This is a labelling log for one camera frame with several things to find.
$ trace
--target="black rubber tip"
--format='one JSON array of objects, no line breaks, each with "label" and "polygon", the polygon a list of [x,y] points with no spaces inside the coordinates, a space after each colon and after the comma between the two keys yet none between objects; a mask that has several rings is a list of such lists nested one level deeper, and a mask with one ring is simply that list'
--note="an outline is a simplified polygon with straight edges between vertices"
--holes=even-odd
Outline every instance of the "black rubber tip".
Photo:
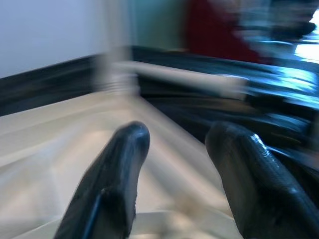
[{"label": "black rubber tip", "polygon": [[216,122],[205,144],[244,238],[319,238],[317,206],[256,134]]},{"label": "black rubber tip", "polygon": [[83,176],[55,239],[127,238],[149,146],[150,133],[143,123],[118,129]]}]

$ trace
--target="shiny black surface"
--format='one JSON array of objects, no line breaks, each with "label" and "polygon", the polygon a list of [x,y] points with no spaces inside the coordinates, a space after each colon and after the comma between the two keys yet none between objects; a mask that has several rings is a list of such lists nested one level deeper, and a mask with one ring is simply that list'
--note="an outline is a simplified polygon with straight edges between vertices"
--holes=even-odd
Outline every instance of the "shiny black surface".
[{"label": "shiny black surface", "polygon": [[319,238],[317,205],[255,133],[216,122],[205,144],[245,239]]},{"label": "shiny black surface", "polygon": [[212,123],[219,120],[245,126],[274,147],[298,148],[311,140],[309,120],[264,113],[240,101],[192,97],[148,101],[203,143]]},{"label": "shiny black surface", "polygon": [[83,176],[55,239],[128,237],[135,218],[138,177],[149,145],[150,133],[140,122],[117,130]]},{"label": "shiny black surface", "polygon": [[291,149],[268,147],[281,163],[293,174],[311,200],[319,205],[319,164],[309,153]]}]

